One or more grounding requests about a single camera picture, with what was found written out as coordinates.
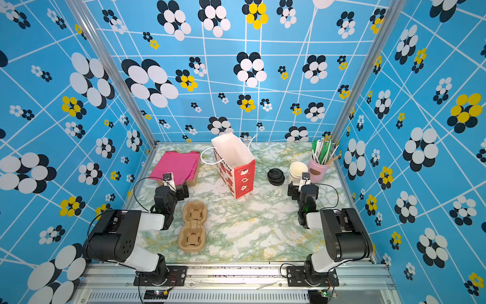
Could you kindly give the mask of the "white paper cup stack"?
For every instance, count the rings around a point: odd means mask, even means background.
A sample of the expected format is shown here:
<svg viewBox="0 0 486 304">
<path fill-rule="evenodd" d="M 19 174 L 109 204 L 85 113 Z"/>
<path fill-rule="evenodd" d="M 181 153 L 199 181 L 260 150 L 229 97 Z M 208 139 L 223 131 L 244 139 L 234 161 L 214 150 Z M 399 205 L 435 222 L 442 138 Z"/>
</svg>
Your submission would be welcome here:
<svg viewBox="0 0 486 304">
<path fill-rule="evenodd" d="M 289 178 L 294 184 L 299 184 L 303 173 L 308 173 L 308 167 L 302 162 L 292 162 L 289 167 Z"/>
</svg>

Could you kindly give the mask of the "brown pulp cup carrier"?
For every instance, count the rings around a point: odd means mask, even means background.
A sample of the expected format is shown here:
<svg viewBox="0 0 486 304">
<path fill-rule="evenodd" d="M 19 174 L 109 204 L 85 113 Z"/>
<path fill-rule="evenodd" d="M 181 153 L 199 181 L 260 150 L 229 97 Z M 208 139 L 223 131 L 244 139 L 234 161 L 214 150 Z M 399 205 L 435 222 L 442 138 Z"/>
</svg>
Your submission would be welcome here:
<svg viewBox="0 0 486 304">
<path fill-rule="evenodd" d="M 184 227 L 181 229 L 178 245 L 183 252 L 200 252 L 206 246 L 206 229 L 208 209 L 201 201 L 190 201 L 183 209 Z"/>
</svg>

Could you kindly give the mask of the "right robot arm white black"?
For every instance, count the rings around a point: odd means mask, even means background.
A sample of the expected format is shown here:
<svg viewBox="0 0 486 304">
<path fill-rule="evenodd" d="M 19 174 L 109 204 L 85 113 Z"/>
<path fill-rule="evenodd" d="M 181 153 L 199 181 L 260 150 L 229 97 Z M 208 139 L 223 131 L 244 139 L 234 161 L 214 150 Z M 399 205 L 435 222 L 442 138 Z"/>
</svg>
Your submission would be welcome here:
<svg viewBox="0 0 486 304">
<path fill-rule="evenodd" d="M 305 229 L 321 231 L 325 248 L 309 255 L 302 267 L 290 266 L 289 284 L 318 287 L 339 284 L 336 268 L 372 256 L 372 241 L 354 208 L 317 209 L 319 187 L 290 183 L 287 195 L 297 201 L 297 220 Z"/>
</svg>

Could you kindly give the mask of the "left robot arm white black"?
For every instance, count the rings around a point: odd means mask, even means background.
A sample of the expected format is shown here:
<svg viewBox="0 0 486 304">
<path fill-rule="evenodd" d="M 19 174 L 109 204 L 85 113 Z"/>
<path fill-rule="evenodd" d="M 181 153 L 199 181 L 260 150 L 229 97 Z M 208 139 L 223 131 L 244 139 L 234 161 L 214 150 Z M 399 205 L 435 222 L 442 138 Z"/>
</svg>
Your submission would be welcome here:
<svg viewBox="0 0 486 304">
<path fill-rule="evenodd" d="M 140 232 L 166 231 L 173 222 L 177 202 L 189 197 L 186 184 L 159 186 L 154 206 L 142 210 L 106 210 L 95 219 L 96 225 L 87 232 L 84 257 L 98 262 L 118 263 L 135 271 L 135 286 L 183 286 L 187 267 L 168 267 L 165 257 L 152 253 L 136 242 Z"/>
</svg>

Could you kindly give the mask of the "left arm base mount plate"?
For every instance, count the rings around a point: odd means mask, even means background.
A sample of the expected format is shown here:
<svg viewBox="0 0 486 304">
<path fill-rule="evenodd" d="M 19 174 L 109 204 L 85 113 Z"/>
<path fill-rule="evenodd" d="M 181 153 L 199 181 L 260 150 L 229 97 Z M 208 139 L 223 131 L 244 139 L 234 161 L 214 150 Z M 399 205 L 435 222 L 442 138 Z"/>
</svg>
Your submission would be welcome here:
<svg viewBox="0 0 486 304">
<path fill-rule="evenodd" d="M 183 286 L 187 277 L 187 266 L 170 265 L 154 272 L 136 272 L 133 285 L 138 287 Z"/>
</svg>

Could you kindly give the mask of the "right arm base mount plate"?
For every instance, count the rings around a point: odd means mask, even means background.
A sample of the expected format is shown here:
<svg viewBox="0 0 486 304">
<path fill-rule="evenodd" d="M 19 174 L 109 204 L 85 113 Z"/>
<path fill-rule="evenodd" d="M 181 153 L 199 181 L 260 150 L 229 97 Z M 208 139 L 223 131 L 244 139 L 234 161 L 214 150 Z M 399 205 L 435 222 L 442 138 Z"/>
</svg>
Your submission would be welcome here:
<svg viewBox="0 0 486 304">
<path fill-rule="evenodd" d="M 311 271 L 305 266 L 288 265 L 285 267 L 283 275 L 286 277 L 289 287 L 319 287 L 327 289 L 340 285 L 335 270 L 319 273 Z"/>
</svg>

